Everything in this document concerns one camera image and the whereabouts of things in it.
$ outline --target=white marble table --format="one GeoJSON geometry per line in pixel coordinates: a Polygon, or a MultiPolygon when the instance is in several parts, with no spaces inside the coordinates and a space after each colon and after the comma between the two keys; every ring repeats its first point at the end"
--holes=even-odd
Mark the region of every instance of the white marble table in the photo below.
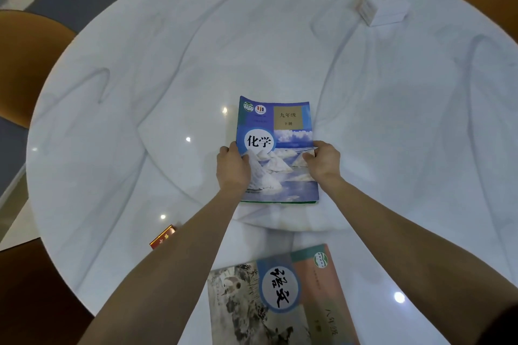
{"type": "MultiPolygon", "coordinates": [[[[240,95],[310,101],[348,181],[516,282],[518,46],[461,0],[409,1],[378,28],[354,0],[119,0],[95,18],[50,74],[28,144],[36,222],[81,302],[97,313],[211,198],[240,95]]],[[[445,343],[325,195],[259,208],[239,208],[214,268],[327,243],[362,343],[445,343]],[[308,230],[328,231],[289,232],[308,230]]],[[[182,343],[210,343],[206,292],[182,343]]]]}

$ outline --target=chinese language textbook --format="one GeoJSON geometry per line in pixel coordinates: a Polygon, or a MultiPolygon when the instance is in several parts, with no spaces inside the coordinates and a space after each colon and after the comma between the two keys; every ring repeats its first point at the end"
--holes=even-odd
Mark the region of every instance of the chinese language textbook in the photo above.
{"type": "Polygon", "coordinates": [[[258,103],[241,96],[236,143],[252,180],[243,202],[315,203],[319,188],[302,154],[314,155],[309,102],[258,103]]]}
{"type": "Polygon", "coordinates": [[[327,244],[211,271],[214,345],[358,345],[327,244]]]}

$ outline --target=person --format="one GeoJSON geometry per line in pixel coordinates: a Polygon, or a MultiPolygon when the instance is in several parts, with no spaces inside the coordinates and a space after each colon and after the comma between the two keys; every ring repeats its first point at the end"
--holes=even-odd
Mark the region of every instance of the person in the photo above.
{"type": "MultiPolygon", "coordinates": [[[[340,176],[340,153],[326,142],[314,145],[315,156],[304,155],[311,176],[448,341],[518,343],[518,289],[512,283],[471,253],[347,183],[340,176]]],[[[126,276],[79,344],[177,343],[250,178],[248,157],[241,158],[236,143],[222,147],[217,155],[220,191],[126,276]]]]}

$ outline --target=green and white logo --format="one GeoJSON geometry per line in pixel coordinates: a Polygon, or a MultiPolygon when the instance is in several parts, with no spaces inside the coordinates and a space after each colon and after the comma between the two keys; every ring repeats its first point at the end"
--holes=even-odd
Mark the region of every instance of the green and white logo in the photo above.
{"type": "Polygon", "coordinates": [[[315,265],[321,269],[325,268],[329,262],[327,260],[327,255],[323,252],[317,252],[313,258],[313,261],[315,262],[315,265]]]}
{"type": "Polygon", "coordinates": [[[254,106],[250,104],[248,101],[246,101],[243,104],[243,108],[246,109],[248,112],[252,112],[254,110],[254,106]]]}

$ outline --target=hand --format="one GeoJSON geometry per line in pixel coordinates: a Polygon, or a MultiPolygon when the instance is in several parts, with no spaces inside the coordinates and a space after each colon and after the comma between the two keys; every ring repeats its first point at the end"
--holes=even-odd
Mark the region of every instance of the hand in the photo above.
{"type": "Polygon", "coordinates": [[[302,157],[306,160],[309,168],[309,174],[318,184],[325,184],[327,181],[340,176],[340,152],[333,145],[322,140],[315,140],[313,144],[315,156],[310,153],[304,153],[302,157]]]}
{"type": "Polygon", "coordinates": [[[236,141],[230,144],[230,148],[227,146],[220,148],[220,153],[217,155],[216,177],[220,189],[225,191],[243,194],[250,184],[251,171],[248,155],[241,158],[236,141]]]}

